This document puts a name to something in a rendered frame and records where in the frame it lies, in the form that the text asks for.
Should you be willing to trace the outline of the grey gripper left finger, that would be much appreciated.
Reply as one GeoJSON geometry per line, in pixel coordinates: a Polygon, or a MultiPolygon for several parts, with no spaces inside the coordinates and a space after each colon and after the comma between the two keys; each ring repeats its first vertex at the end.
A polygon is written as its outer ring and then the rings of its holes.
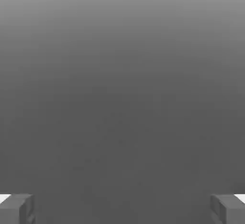
{"type": "Polygon", "coordinates": [[[0,194],[0,224],[36,224],[33,194],[0,194]]]}

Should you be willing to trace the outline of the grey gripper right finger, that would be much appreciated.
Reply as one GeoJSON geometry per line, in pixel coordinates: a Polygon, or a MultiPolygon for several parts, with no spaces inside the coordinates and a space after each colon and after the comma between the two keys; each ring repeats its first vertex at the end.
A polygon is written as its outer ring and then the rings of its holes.
{"type": "Polygon", "coordinates": [[[210,210],[213,224],[245,224],[245,194],[212,194],[210,210]]]}

